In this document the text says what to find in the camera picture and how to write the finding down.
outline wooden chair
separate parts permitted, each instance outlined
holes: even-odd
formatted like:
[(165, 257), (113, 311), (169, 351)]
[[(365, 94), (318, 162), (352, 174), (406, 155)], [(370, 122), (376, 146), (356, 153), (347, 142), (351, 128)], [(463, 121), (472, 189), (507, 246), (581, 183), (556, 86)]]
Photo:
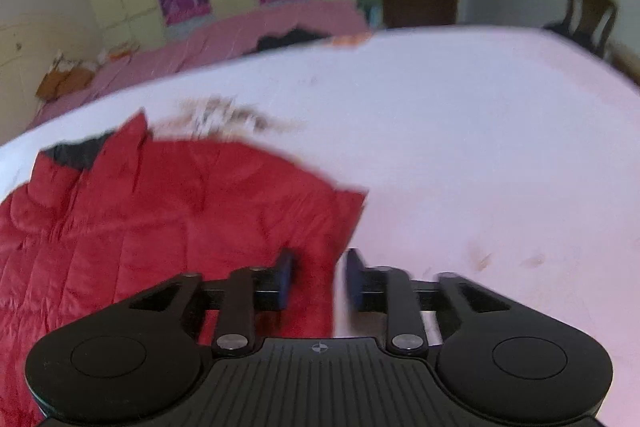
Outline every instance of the wooden chair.
[[(594, 55), (604, 57), (607, 39), (611, 35), (613, 25), (616, 23), (618, 6), (614, 0), (581, 0), (582, 9), (580, 20), (575, 30), (572, 30), (572, 21), (576, 15), (576, 5), (578, 0), (569, 0), (564, 20), (559, 23), (551, 23), (545, 29), (551, 30), (567, 39), (572, 40)], [(596, 29), (606, 17), (604, 29), (598, 42), (594, 42)]]

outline quilted fabric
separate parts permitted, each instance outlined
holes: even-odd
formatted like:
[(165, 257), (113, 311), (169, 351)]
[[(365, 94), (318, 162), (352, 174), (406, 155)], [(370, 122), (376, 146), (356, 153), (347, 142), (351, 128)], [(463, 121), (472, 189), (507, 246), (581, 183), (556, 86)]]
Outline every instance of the quilted fabric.
[(90, 171), (40, 154), (0, 205), (0, 426), (41, 419), (24, 360), (49, 331), (177, 273), (222, 279), (298, 254), (277, 334), (332, 332), (335, 262), (364, 195), (236, 142), (151, 140), (139, 115)]

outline logo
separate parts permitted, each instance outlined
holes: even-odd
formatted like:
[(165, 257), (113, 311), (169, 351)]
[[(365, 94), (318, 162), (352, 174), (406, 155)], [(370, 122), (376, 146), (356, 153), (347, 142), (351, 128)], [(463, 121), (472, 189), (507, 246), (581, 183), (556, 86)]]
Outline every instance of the logo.
[(313, 349), (318, 355), (322, 355), (327, 349), (329, 349), (329, 346), (323, 344), (322, 342), (318, 342), (317, 344), (311, 346), (311, 349)]

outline pink bedspread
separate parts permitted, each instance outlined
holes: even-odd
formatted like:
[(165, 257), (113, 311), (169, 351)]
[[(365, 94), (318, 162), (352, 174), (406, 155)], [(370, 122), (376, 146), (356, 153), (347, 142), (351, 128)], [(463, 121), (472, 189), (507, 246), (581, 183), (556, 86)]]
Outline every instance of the pink bedspread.
[(334, 36), (368, 29), (350, 1), (310, 0), (224, 19), (197, 29), (185, 41), (107, 64), (86, 89), (46, 103), (28, 129), (126, 87), (239, 57), (255, 48), (261, 36), (286, 33), (296, 26)]

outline dark lining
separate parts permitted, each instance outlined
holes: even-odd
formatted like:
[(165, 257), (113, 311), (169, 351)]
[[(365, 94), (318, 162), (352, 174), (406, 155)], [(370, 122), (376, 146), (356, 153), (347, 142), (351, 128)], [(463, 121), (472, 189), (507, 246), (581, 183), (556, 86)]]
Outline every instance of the dark lining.
[(260, 37), (256, 47), (252, 49), (252, 51), (246, 53), (246, 55), (253, 55), (267, 50), (287, 48), (296, 44), (305, 44), (306, 42), (319, 41), (330, 36), (331, 35), (316, 33), (311, 30), (307, 30), (306, 28), (297, 26), (284, 35), (265, 35), (263, 37)]
[(98, 153), (112, 134), (113, 131), (110, 131), (82, 142), (61, 142), (42, 152), (63, 167), (71, 167), (78, 171), (89, 170), (94, 166)]

